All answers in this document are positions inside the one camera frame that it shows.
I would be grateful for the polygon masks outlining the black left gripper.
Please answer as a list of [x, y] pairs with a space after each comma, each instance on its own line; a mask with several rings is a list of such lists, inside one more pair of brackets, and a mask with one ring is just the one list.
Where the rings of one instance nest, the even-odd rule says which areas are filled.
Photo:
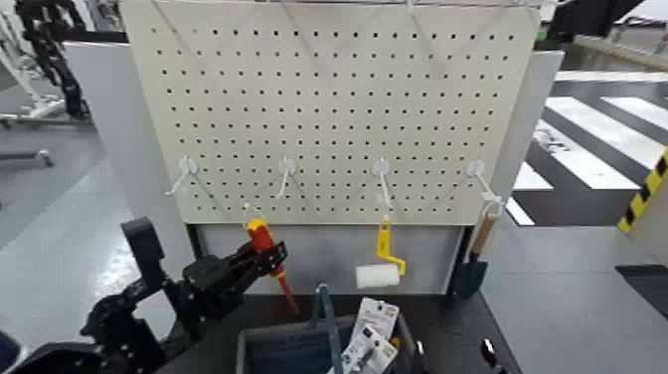
[[284, 242], [259, 251], [253, 243], [242, 244], [224, 258], [206, 255], [182, 271], [186, 289], [194, 296], [196, 308], [207, 318], [224, 318], [243, 303], [245, 290], [257, 279], [272, 276], [288, 288], [282, 263], [287, 258]]

